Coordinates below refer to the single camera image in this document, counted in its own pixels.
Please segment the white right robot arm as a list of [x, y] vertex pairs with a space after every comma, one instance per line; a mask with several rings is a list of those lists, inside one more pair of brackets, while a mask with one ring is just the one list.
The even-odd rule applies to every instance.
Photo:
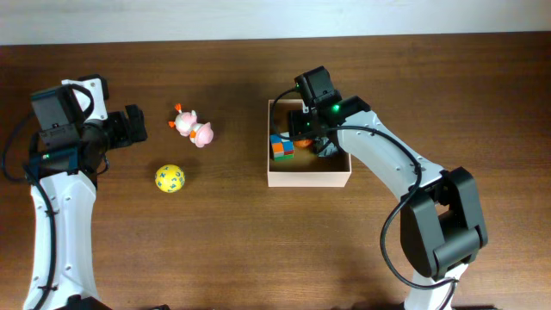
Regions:
[[397, 198], [381, 229], [380, 248], [393, 275], [410, 289], [404, 309], [450, 309], [462, 274], [488, 243], [474, 177], [446, 170], [388, 130], [358, 96], [342, 98], [323, 67], [294, 80], [302, 115], [293, 140], [327, 138], [359, 159]]

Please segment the yellow grey toy truck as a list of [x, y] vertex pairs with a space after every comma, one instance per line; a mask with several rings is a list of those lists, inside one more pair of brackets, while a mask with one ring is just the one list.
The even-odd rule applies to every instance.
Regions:
[[319, 158], [332, 158], [337, 156], [341, 150], [327, 137], [318, 138], [313, 144], [313, 153]]

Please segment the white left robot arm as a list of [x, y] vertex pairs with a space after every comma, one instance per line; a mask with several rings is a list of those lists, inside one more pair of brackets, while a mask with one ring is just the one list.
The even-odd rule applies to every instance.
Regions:
[[135, 105], [108, 112], [99, 74], [66, 79], [31, 95], [40, 131], [24, 165], [34, 204], [34, 264], [26, 309], [101, 308], [93, 271], [91, 219], [107, 153], [146, 140]]

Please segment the multicoloured puzzle cube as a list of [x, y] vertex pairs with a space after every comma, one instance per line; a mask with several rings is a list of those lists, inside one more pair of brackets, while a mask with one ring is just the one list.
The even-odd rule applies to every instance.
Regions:
[[294, 157], [294, 143], [289, 139], [283, 139], [276, 134], [271, 134], [269, 142], [272, 157], [275, 161], [291, 159]]

